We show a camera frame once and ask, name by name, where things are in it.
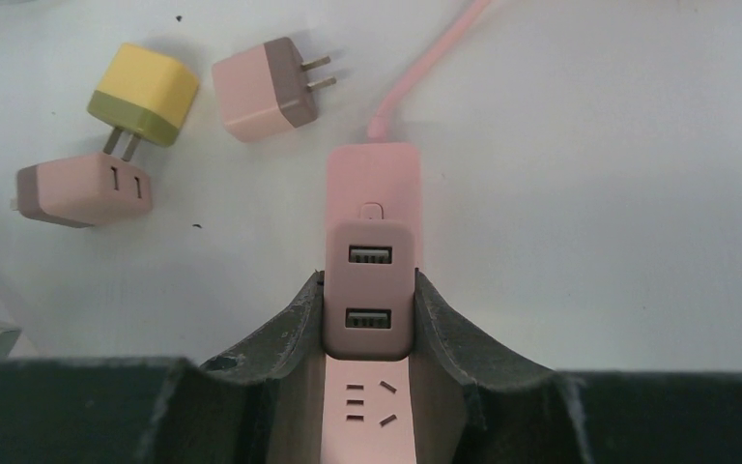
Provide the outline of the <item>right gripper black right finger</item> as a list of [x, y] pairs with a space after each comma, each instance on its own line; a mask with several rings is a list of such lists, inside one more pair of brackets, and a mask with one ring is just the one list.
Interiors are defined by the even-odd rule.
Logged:
[[742, 372], [550, 369], [424, 274], [409, 371], [420, 463], [742, 463]]

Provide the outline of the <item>yellow charger plug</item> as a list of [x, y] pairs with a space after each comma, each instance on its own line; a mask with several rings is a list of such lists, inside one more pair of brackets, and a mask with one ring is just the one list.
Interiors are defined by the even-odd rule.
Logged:
[[130, 135], [123, 159], [141, 140], [172, 146], [199, 88], [197, 75], [178, 59], [123, 43], [87, 105], [87, 112], [112, 128], [103, 151], [113, 153], [120, 136]]

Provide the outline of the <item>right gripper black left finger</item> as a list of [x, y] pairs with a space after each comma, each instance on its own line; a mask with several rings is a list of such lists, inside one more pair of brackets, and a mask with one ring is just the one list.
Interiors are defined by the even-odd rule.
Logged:
[[324, 276], [228, 350], [0, 361], [0, 463], [317, 463]]

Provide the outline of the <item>pink charger plug with prongs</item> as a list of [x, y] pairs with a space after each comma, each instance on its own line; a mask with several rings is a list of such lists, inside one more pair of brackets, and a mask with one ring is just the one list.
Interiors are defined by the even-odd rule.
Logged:
[[398, 221], [350, 219], [327, 232], [323, 343], [344, 361], [405, 359], [414, 343], [415, 241]]

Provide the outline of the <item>pink power strip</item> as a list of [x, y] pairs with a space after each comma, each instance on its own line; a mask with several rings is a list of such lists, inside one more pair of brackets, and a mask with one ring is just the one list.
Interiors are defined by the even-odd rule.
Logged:
[[[346, 145], [329, 155], [326, 233], [335, 223], [350, 219], [406, 224], [414, 234], [418, 269], [422, 257], [421, 179], [415, 146]], [[322, 461], [415, 462], [409, 356], [386, 362], [344, 361], [326, 355]]]

